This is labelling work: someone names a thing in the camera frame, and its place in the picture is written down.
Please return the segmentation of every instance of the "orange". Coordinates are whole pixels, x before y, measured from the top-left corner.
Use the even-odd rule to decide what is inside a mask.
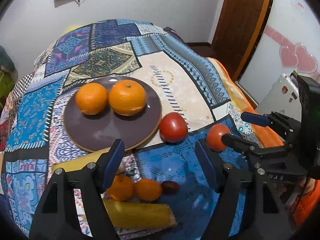
[[[112,185],[106,193],[116,201],[126,201],[132,198],[134,192],[134,183],[126,175],[116,175]]]
[[[98,114],[106,108],[107,104],[108,92],[98,83],[85,84],[76,92],[76,105],[84,114]]]
[[[132,116],[144,108],[146,92],[142,85],[133,80],[120,80],[110,90],[109,104],[117,114]]]
[[[144,201],[155,201],[162,194],[161,185],[152,179],[140,179],[135,185],[134,190],[137,196]]]

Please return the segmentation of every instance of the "red tomato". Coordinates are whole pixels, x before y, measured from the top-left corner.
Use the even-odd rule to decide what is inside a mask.
[[[188,126],[183,117],[172,112],[164,116],[159,125],[160,136],[167,142],[182,141],[188,134]]]
[[[229,128],[224,124],[217,123],[209,130],[205,142],[211,150],[221,152],[227,148],[221,141],[222,135],[226,133],[231,134]]]

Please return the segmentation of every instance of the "brown plate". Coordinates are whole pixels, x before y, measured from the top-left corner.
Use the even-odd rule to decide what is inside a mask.
[[[126,150],[146,141],[157,129],[161,120],[161,102],[156,92],[146,83],[131,77],[108,76],[95,80],[108,91],[115,82],[130,79],[138,82],[146,91],[144,110],[134,116],[121,116],[107,107],[102,113],[84,115],[75,102],[75,94],[64,110],[64,127],[71,140],[80,148],[93,152],[111,147],[115,139],[124,142]]]

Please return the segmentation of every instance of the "wooden door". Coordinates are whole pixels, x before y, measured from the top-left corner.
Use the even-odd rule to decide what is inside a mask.
[[[268,4],[269,0],[224,0],[212,48],[234,81],[252,51]]]

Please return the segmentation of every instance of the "bed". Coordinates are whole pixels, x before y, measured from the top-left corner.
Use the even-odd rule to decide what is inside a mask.
[[[219,61],[199,56],[170,31],[147,22],[106,20],[66,33],[37,58],[34,72],[15,85],[0,118],[1,209],[28,236],[52,166],[89,154],[64,129],[68,100],[83,84],[111,74],[145,82],[160,98],[163,116],[176,111],[186,120],[189,133],[182,143],[166,144],[157,132],[123,163],[134,181],[146,177],[180,184],[178,195],[158,199],[171,207],[178,222],[160,238],[199,239],[219,195],[207,185],[194,154],[195,141],[217,122],[261,147],[281,141],[269,128],[241,120],[241,112],[255,111]],[[240,154],[232,149],[220,156],[240,167]],[[90,235],[78,190],[75,200],[82,232]],[[239,231],[244,200],[245,191],[239,195],[230,235]],[[158,230],[117,228],[117,233],[130,239]]]

